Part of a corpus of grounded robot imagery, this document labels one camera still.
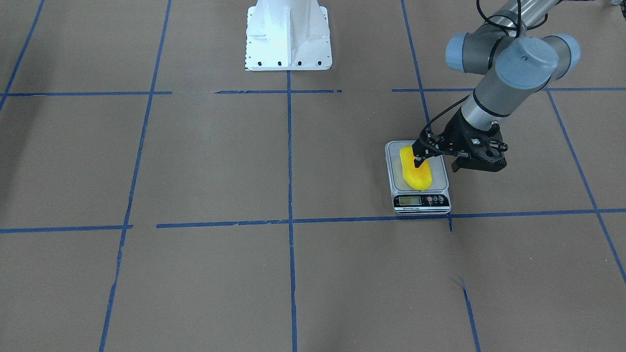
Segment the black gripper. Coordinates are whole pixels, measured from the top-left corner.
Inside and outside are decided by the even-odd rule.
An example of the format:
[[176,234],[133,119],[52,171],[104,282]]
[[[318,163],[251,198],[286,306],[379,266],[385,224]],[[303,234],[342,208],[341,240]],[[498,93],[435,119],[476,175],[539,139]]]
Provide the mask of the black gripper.
[[447,155],[456,159],[451,164],[453,173],[462,169],[499,172],[507,167],[507,150],[498,125],[487,131],[476,129],[458,110],[442,133],[435,134],[430,124],[422,129],[413,143],[414,167],[420,168],[428,158]]

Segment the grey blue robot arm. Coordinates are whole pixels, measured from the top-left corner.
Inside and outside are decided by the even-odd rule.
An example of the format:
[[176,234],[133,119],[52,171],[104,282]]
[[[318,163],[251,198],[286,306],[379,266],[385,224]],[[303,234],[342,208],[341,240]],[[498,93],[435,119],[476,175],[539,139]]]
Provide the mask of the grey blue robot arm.
[[470,94],[454,103],[455,114],[445,129],[424,127],[411,147],[407,167],[427,159],[453,156],[452,171],[498,172],[507,166],[501,124],[532,94],[570,73],[581,47],[567,34],[543,38],[528,31],[546,22],[557,0],[510,0],[491,16],[477,7],[483,24],[472,33],[456,34],[445,51],[447,66],[482,79]]

